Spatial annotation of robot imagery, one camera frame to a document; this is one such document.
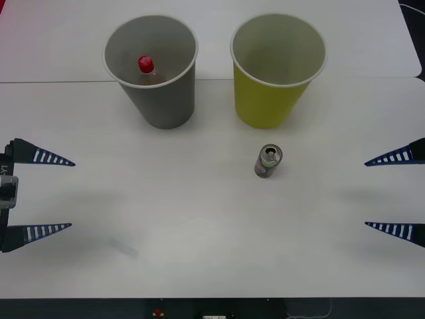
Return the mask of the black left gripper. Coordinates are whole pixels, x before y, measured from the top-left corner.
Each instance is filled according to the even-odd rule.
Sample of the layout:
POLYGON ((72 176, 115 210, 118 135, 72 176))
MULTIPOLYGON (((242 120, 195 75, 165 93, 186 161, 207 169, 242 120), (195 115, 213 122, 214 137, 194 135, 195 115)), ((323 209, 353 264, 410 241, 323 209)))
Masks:
POLYGON ((13 157, 9 146, 1 154, 1 252, 9 253, 37 240, 44 239, 72 226, 72 223, 50 225, 8 226, 9 210, 15 205, 14 163, 75 166, 76 164, 56 153, 15 138, 13 157))

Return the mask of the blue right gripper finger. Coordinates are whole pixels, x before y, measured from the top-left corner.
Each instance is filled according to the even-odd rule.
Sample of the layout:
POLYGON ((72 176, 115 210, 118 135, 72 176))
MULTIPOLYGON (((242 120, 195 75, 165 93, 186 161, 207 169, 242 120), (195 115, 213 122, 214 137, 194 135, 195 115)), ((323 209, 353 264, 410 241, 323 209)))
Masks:
POLYGON ((424 165, 424 138, 373 158, 365 162, 364 165, 367 167, 380 165, 424 165))
POLYGON ((425 244, 425 225, 423 223, 377 223, 365 222, 365 225, 386 233, 393 237, 403 239, 420 247, 425 244))

